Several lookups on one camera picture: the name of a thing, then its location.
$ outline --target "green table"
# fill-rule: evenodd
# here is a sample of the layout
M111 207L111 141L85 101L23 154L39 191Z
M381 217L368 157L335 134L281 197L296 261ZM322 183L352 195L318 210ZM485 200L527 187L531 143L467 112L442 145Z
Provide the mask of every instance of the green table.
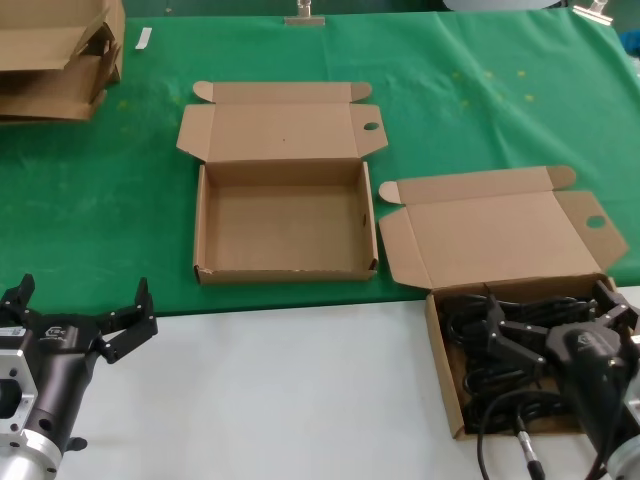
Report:
M133 49L143 26L146 50ZM0 128L0 290L25 272L34 308L99 311L149 278L162 314L423 298L382 255L368 283L201 287L191 268L198 164L175 147L192 84L368 81L390 146L385 180L571 165L632 246L612 274L640 284L640 88L613 30L569 11L127 24L124 81L84 125ZM376 201L378 217L390 211Z

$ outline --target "white label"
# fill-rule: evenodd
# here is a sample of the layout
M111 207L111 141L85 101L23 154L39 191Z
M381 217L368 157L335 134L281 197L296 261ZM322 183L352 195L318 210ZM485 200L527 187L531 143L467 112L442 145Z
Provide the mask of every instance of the white label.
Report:
M144 50L147 48L147 44L149 43L149 38L151 37L151 27L144 27L142 29L142 33L140 34L140 40L138 40L138 45L136 45L136 50Z
M0 328L0 337L22 337L27 330L22 327Z

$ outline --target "white tabletop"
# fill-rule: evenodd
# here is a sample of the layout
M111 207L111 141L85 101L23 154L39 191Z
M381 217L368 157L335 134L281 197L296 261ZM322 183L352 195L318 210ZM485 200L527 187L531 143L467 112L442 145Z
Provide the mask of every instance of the white tabletop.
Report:
M640 287L622 289L640 304ZM479 479L450 438L424 302L159 320L100 361L76 423L89 441L60 480ZM549 479L582 480L586 437L534 437ZM514 438L487 442L491 478L528 479Z

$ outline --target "cardboard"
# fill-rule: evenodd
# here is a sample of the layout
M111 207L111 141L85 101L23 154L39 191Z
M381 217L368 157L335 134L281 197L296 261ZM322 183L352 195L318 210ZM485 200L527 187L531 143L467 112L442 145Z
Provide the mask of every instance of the cardboard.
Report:
M81 55L64 70L0 76L0 123L89 120L105 98L115 53Z
M464 353L442 336L437 305L451 295L483 294L529 302L590 295L628 250L590 192L562 191L569 167L535 167L386 182L387 202L403 205L379 221L391 274L425 288L426 317L451 434L464 437ZM572 431L560 419L545 432Z
M121 0L0 0L0 123L89 120L123 41Z
M107 12L103 0L0 1L0 71L63 69Z
M202 160L194 269L201 283L367 280L378 250L362 157L387 144L351 83L208 83L178 148Z

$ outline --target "cardboard box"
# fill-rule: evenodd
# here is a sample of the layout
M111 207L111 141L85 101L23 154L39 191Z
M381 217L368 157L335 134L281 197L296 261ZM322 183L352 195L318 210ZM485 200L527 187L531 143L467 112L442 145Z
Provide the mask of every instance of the cardboard box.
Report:
M208 83L178 148L204 161L201 283L367 280L378 249L362 157L387 145L364 83Z
M121 0L0 0L0 122L88 120L123 39Z
M535 167L386 182L380 196L404 205L379 222L393 278L429 290L426 318L451 434L464 436L465 358L447 345L437 306L448 296L483 294L529 302L590 295L628 250L590 192L561 191L569 167ZM542 430L575 428L547 419Z

